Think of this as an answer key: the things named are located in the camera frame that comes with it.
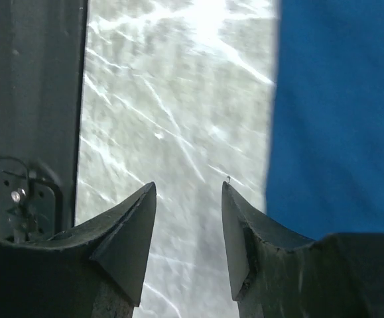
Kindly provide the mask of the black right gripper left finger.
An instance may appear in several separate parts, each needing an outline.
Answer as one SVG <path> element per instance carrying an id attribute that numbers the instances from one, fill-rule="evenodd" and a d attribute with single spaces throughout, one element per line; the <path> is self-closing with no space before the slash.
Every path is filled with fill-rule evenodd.
<path id="1" fill-rule="evenodd" d="M 141 301 L 156 185 L 52 238 L 0 239 L 0 317 L 131 317 Z"/>

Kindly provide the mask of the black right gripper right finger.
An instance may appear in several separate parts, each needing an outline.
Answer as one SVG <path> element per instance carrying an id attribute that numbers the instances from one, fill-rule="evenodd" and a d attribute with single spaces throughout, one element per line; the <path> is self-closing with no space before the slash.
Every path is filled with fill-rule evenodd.
<path id="1" fill-rule="evenodd" d="M 304 237 L 222 186 L 231 295 L 241 317 L 384 317 L 384 234 Z"/>

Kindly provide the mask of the blue t shirt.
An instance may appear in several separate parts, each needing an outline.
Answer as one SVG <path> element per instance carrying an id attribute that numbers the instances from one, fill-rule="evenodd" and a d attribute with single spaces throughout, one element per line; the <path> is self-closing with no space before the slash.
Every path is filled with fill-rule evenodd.
<path id="1" fill-rule="evenodd" d="M 281 1 L 268 216 L 384 233 L 384 1 Z"/>

